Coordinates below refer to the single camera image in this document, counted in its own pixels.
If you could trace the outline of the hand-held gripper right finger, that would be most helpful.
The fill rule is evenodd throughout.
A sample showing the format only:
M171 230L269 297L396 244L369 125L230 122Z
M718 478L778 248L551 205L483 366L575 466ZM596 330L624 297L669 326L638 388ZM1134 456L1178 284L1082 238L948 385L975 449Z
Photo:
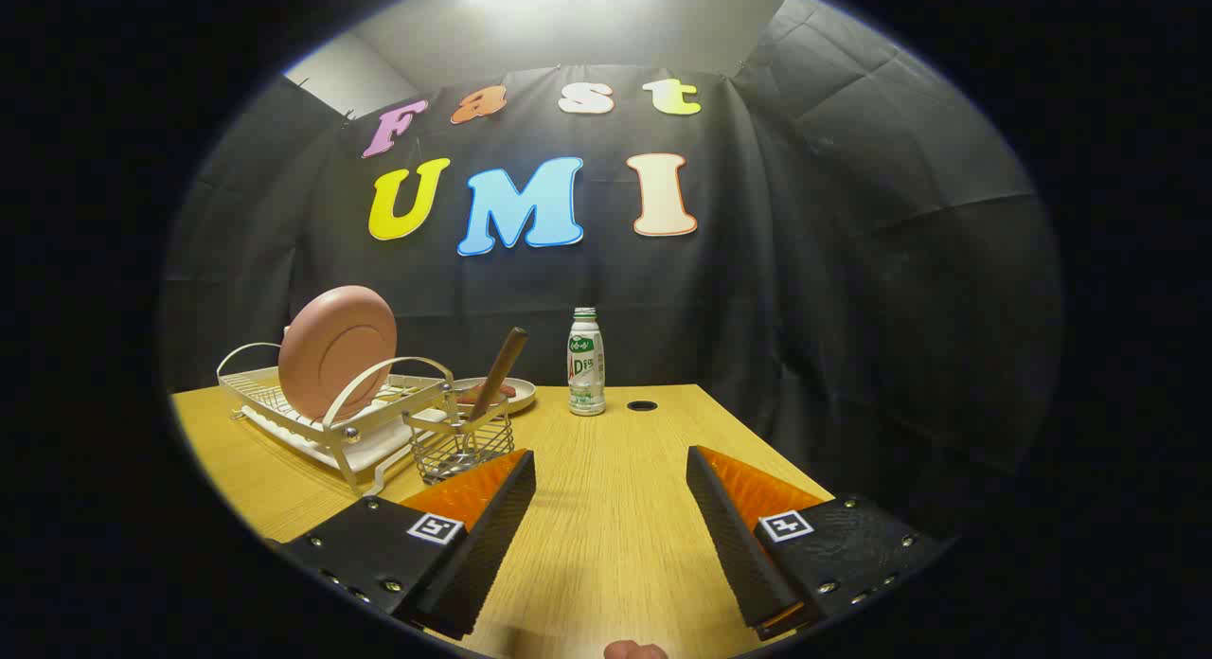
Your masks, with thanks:
M951 548L864 495L818 498L705 446L688 448L686 483L760 640L853 617Z

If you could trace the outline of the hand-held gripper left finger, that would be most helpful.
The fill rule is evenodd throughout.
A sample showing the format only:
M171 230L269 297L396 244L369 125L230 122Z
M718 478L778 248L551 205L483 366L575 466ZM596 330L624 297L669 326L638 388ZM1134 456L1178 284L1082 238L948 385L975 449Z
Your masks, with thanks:
M534 453L518 449L402 502L355 502L276 552L395 620L461 640L471 634L536 489Z

